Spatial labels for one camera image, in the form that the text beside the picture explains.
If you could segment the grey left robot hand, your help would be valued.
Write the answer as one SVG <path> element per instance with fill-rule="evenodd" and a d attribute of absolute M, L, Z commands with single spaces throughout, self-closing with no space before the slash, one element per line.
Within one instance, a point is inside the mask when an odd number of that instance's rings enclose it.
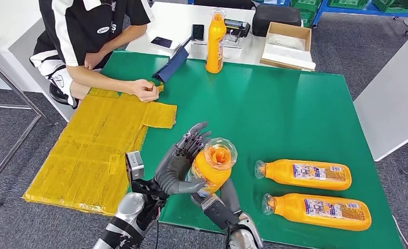
<path fill-rule="evenodd" d="M 185 176 L 198 153 L 210 141 L 212 132 L 202 132 L 207 126 L 207 121 L 193 125 L 163 156 L 155 171 L 154 180 L 165 194 L 197 193 L 205 187 L 205 179 L 197 178 L 187 182 Z"/>

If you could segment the person's right hand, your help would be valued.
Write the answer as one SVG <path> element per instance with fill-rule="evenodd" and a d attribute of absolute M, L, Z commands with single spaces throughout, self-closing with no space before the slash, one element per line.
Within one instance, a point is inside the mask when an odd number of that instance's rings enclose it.
<path fill-rule="evenodd" d="M 158 88 L 154 83 L 145 79 L 130 81 L 127 93 L 136 96 L 142 102 L 150 102 L 159 99 Z"/>

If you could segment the person's left hand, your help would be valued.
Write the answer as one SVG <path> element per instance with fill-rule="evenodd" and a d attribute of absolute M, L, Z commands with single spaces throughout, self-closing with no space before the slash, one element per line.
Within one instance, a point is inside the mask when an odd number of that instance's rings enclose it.
<path fill-rule="evenodd" d="M 85 60 L 84 60 L 84 67 L 92 70 L 94 69 L 105 57 L 103 52 L 97 53 L 86 53 Z"/>

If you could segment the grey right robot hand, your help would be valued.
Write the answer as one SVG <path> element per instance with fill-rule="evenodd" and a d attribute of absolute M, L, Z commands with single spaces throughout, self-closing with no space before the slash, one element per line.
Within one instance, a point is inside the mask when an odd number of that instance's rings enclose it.
<path fill-rule="evenodd" d="M 221 200 L 222 203 L 227 208 L 229 208 L 232 213 L 234 213 L 236 216 L 239 216 L 242 213 L 242 210 L 240 208 L 239 199 L 234 184 L 230 178 L 221 186 L 219 192 L 219 196 L 215 193 L 212 193 L 208 194 L 204 198 L 197 193 L 193 193 L 191 194 L 191 199 L 194 204 L 200 207 L 203 203 L 210 200 L 211 198 Z"/>

